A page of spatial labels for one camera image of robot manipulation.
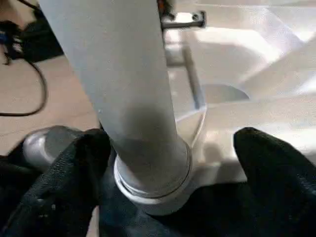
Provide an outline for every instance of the gloved hand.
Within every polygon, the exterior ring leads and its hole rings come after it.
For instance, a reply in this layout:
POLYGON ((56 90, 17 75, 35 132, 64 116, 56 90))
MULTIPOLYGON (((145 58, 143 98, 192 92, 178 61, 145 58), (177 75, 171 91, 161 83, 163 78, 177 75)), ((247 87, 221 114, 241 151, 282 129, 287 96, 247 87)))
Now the gloved hand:
POLYGON ((104 131, 85 132, 23 195, 1 236, 85 237, 110 152, 104 131))
POLYGON ((255 128, 234 135, 238 159, 269 236, 316 233, 316 167, 290 144, 255 128))

